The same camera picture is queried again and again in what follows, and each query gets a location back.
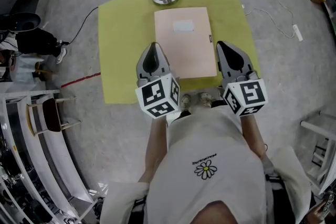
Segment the white box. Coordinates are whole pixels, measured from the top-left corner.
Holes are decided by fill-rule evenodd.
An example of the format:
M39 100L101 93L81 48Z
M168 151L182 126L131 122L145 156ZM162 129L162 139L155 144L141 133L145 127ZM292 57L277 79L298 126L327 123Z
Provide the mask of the white box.
M135 90L140 108L154 119L179 110L180 85L169 73Z
M223 98L235 115L239 116L257 113L268 103L263 79L229 83Z

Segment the chair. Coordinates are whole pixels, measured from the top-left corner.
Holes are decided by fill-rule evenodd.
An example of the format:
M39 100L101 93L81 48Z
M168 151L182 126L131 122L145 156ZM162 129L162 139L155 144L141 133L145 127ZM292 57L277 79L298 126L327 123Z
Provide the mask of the chair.
M319 116L324 116L326 118L336 120L336 116L327 114L322 111L319 111ZM326 188L328 188L330 184L332 184L332 182L336 179L336 134L306 121L301 121L300 125L306 129L309 129L317 134L324 136L328 140L326 148L315 146L313 156L322 162L322 165L320 165L312 161L314 164L320 167L317 175L313 177L312 175L306 173L309 181L318 190L319 195L322 194L326 190Z
M27 105L27 121L28 121L28 126L30 131L32 132L33 136L44 133L46 131L52 131L52 132L60 132L61 130L73 127L77 124L80 123L80 121L77 121L75 123L69 124L61 124L60 118L59 118L59 113L57 109L57 103L68 101L68 100L73 100L76 99L76 97L72 98L61 98L61 99L54 99L50 98L46 101L44 101L42 104L30 104ZM29 117L29 108L33 108L36 106L42 106L43 114L44 114L44 119L46 122L47 129L39 131L39 132L34 132L32 128L32 123L30 122L30 117Z

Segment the gray floor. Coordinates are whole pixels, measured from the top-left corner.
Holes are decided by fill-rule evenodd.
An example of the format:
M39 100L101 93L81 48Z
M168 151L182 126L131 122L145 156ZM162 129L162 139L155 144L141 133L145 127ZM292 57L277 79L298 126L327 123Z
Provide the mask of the gray floor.
M90 10L107 1L40 0L37 13L42 24L48 22L46 30L71 40ZM325 14L310 0L241 3L246 12L254 7L267 10L278 26L291 35L291 14L278 1L292 10L303 42L283 35L263 12L255 10L247 16L269 95L269 104L256 118L270 156L279 148L292 145L303 158L308 156L304 142L312 141L313 134L300 129L299 122L332 103L336 91L336 48ZM68 46L63 63L55 67L57 86L100 71L97 22L95 11ZM111 180L138 180L150 128L150 120L139 107L105 104L100 77L62 88L61 92L64 96L77 96L76 102L64 107L64 113L82 123L69 130L66 137L88 186L99 190Z

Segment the shoe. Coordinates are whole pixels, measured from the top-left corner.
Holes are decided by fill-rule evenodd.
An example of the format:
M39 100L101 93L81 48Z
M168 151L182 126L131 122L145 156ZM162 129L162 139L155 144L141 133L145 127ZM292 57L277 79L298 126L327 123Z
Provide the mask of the shoe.
M181 98L181 112L189 111L191 107L191 96L189 94L185 94Z
M210 94L206 93L206 92L202 92L199 95L199 99L201 100L201 102L206 105L206 106L210 106L213 101L216 101L215 98L213 98Z
M57 59L56 59L56 64L59 64L62 62L65 54L67 54L67 50L66 49L63 49L61 48L61 53L59 54L59 56L57 56Z

